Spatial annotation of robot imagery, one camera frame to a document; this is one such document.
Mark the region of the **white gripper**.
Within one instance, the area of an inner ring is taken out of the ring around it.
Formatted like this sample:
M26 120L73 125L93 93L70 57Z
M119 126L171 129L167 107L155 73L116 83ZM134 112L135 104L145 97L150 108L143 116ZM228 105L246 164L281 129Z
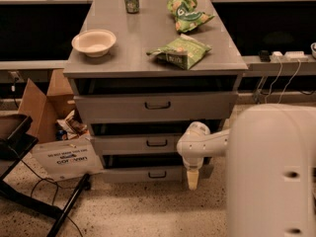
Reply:
M182 156L187 171L188 187L195 191L198 187L199 169L204 157L200 155L203 140L210 135L209 128L202 122L192 122L177 142L177 152Z

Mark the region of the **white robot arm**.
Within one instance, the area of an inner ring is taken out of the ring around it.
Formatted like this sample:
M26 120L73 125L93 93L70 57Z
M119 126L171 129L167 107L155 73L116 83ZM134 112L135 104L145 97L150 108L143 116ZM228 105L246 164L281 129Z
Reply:
M226 157L227 237L316 237L316 108L256 105L210 133L198 121L177 151L197 187L204 157Z

